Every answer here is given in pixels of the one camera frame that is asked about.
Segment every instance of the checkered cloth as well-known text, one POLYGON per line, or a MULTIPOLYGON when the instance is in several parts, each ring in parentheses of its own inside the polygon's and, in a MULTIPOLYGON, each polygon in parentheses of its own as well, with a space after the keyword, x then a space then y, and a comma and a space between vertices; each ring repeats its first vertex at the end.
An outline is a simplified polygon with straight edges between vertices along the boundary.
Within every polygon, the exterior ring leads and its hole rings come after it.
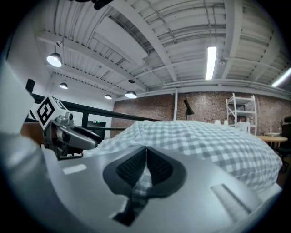
MULTIPOLYGON (((255 192, 272 186, 282 166, 279 156, 261 139, 233 127, 197 121, 136 122, 86 156, 117 152, 129 147, 153 146, 212 160, 255 192)), ((138 213, 151 187, 148 169, 136 184, 132 201, 138 213)))

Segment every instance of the floor lamp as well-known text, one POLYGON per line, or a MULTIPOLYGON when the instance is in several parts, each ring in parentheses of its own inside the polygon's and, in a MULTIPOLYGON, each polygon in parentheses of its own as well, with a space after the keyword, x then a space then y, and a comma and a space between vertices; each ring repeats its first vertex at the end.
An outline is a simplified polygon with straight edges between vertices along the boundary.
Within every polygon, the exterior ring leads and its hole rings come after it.
POLYGON ((188 118, 188 115, 193 115, 194 114, 194 111, 192 110, 192 108, 190 107, 189 103, 187 100, 184 100, 184 103, 186 105, 186 121, 187 121, 187 118, 188 118))

